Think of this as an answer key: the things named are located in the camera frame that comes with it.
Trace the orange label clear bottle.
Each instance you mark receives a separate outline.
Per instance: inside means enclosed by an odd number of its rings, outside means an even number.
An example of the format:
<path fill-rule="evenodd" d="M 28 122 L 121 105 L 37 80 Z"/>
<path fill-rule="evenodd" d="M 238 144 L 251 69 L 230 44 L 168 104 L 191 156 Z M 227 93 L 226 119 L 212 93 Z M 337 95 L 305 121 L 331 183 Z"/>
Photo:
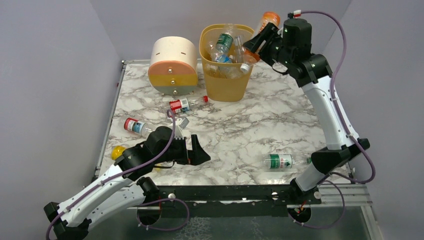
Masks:
<path fill-rule="evenodd" d="M 252 37 L 249 40 L 252 40 L 255 36 L 257 36 L 266 27 L 268 23 L 273 23 L 278 27 L 280 24 L 280 20 L 280 16 L 277 13 L 273 11 L 265 12 L 261 20 L 259 21 L 259 24 L 256 27 L 254 33 L 252 34 Z M 254 64 L 256 64 L 260 60 L 260 57 L 256 52 L 248 50 L 248 48 L 244 44 L 243 48 L 243 62 L 240 66 L 240 71 L 246 75 L 247 73 L 249 73 L 249 71 L 252 70 Z"/>

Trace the small blue tinted water bottle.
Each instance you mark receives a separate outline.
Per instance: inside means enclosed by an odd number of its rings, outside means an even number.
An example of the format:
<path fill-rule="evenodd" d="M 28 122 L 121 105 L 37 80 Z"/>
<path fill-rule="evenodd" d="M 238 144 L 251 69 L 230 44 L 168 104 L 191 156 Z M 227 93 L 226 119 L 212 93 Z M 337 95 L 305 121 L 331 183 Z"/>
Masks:
<path fill-rule="evenodd" d="M 242 35 L 237 35 L 234 38 L 234 57 L 235 57 L 235 62 L 238 64 L 241 64 L 244 62 L 244 52 L 245 49 L 243 47 L 243 36 Z"/>

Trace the clear bottle green label angled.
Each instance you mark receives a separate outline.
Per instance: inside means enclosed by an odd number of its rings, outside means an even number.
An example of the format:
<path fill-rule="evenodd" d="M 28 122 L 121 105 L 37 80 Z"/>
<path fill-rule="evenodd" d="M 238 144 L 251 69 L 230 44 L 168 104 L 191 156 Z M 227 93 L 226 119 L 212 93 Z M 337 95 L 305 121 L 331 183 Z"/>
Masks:
<path fill-rule="evenodd" d="M 220 35 L 217 38 L 215 48 L 224 54 L 228 54 L 234 42 L 234 36 L 237 26 L 233 23 L 225 24 Z"/>

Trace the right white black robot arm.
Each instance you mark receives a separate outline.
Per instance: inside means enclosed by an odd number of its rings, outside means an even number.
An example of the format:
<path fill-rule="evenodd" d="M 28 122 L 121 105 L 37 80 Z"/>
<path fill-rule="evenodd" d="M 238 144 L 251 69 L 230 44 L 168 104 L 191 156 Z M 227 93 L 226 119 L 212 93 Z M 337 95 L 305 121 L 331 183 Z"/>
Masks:
<path fill-rule="evenodd" d="M 322 54 L 314 54 L 312 25 L 302 18 L 289 18 L 278 28 L 267 25 L 243 43 L 249 54 L 273 66 L 282 64 L 287 74 L 311 102 L 323 129 L 326 146 L 311 155 L 306 170 L 292 179 L 292 195 L 298 199 L 315 189 L 334 169 L 345 165 L 359 154 L 366 154 L 370 142 L 360 138 L 350 124 L 334 86 L 335 73 Z"/>

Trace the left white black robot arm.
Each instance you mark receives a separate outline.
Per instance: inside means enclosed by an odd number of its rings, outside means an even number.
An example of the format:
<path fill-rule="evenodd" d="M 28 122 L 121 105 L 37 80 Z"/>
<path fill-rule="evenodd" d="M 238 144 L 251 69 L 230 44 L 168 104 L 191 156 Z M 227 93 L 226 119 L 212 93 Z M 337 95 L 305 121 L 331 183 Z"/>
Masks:
<path fill-rule="evenodd" d="M 50 202 L 44 212 L 51 231 L 59 240 L 83 240 L 97 224 L 128 207 L 145 203 L 157 204 L 159 188 L 147 176 L 159 163 L 198 166 L 211 160 L 201 147 L 197 135 L 191 136 L 187 149 L 186 138 L 176 136 L 160 126 L 147 139 L 129 147 L 89 186 L 61 203 Z"/>

